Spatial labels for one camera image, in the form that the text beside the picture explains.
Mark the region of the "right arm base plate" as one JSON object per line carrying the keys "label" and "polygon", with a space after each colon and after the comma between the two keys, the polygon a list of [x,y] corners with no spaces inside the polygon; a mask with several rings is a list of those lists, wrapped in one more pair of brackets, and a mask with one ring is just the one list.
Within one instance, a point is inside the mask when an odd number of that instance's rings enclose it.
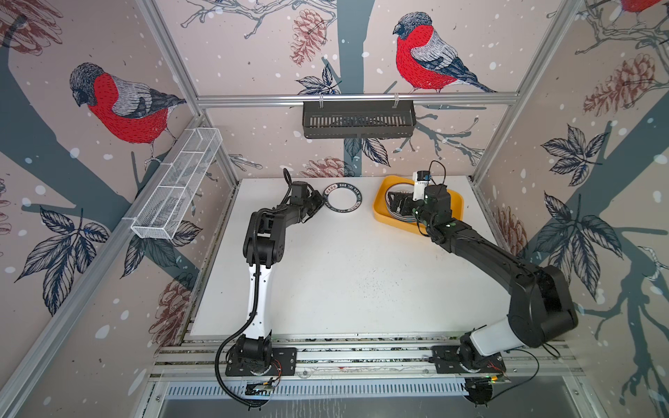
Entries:
{"label": "right arm base plate", "polygon": [[438,374],[505,374],[506,367],[500,353],[481,356],[460,355],[460,348],[452,345],[438,345],[430,348],[430,362]]}

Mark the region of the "yellow plastic bin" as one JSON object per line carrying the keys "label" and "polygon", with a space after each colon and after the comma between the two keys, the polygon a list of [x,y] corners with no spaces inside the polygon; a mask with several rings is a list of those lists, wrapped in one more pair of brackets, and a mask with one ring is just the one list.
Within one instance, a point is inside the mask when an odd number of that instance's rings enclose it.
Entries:
{"label": "yellow plastic bin", "polygon": [[[409,194],[413,193],[414,181],[412,179],[406,179],[396,175],[390,175],[384,178],[372,204],[374,218],[376,221],[387,226],[392,226],[399,230],[419,235],[419,230],[415,223],[407,223],[394,218],[386,206],[387,191],[390,190],[390,188],[393,186],[397,185],[407,186],[409,188]],[[453,217],[455,219],[462,220],[464,215],[463,196],[457,191],[453,191],[451,189],[449,189],[449,195],[451,196],[451,212]]]}

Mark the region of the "orange sunburst plate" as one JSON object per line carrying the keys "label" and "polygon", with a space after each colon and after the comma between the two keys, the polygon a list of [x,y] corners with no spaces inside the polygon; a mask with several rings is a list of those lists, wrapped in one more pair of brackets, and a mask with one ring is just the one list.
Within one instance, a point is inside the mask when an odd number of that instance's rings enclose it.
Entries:
{"label": "orange sunburst plate", "polygon": [[385,194],[385,202],[387,210],[392,218],[404,223],[414,224],[416,222],[416,202],[413,200],[413,193],[406,191],[387,191]]}

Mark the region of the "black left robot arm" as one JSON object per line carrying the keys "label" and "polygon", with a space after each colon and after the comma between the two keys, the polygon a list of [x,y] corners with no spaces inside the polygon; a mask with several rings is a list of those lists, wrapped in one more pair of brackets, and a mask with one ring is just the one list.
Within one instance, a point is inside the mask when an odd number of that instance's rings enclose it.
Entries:
{"label": "black left robot arm", "polygon": [[228,351],[230,369],[265,374],[273,367],[272,327],[268,320],[271,275],[285,253],[287,229],[309,221],[324,206],[322,194],[304,181],[287,187],[279,205],[253,212],[242,246],[248,264],[250,293],[247,320],[234,334]]}

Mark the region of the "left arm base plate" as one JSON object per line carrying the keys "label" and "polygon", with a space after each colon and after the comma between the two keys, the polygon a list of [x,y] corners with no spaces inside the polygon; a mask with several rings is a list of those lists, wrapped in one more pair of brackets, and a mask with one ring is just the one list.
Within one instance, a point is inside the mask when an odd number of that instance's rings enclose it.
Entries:
{"label": "left arm base plate", "polygon": [[264,377],[293,376],[297,362],[296,348],[272,348],[260,354],[246,354],[237,348],[231,350],[226,364],[225,376]]}

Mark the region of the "horizontal aluminium frame bar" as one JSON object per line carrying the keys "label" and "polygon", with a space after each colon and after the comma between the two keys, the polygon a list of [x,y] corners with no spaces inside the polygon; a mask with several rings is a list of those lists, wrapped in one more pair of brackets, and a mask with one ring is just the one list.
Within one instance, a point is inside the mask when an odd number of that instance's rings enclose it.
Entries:
{"label": "horizontal aluminium frame bar", "polygon": [[412,94],[341,94],[341,95],[245,95],[245,96],[200,96],[196,103],[202,109],[236,107],[301,106],[306,102],[325,104],[326,102],[399,102],[413,101],[415,105],[513,105],[520,96],[515,92],[450,92]]}

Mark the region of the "green lettered plate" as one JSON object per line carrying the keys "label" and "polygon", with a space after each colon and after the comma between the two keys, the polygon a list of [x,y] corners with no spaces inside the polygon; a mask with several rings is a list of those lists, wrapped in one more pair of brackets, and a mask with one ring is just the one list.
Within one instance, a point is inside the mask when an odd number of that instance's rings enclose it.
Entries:
{"label": "green lettered plate", "polygon": [[353,184],[336,182],[323,191],[325,206],[338,214],[350,214],[362,205],[362,193]]}

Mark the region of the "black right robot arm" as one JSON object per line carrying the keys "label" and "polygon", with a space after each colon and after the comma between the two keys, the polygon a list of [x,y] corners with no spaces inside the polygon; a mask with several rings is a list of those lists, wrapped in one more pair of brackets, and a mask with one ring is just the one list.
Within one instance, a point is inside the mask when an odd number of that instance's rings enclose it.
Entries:
{"label": "black right robot arm", "polygon": [[458,355],[465,369],[477,371],[502,351],[538,348],[578,327],[563,273],[553,266],[541,268],[520,259],[455,218],[447,186],[426,186],[417,200],[413,193],[392,191],[386,193],[385,200],[392,214],[411,219],[421,235],[467,260],[510,294],[505,318],[461,337]]}

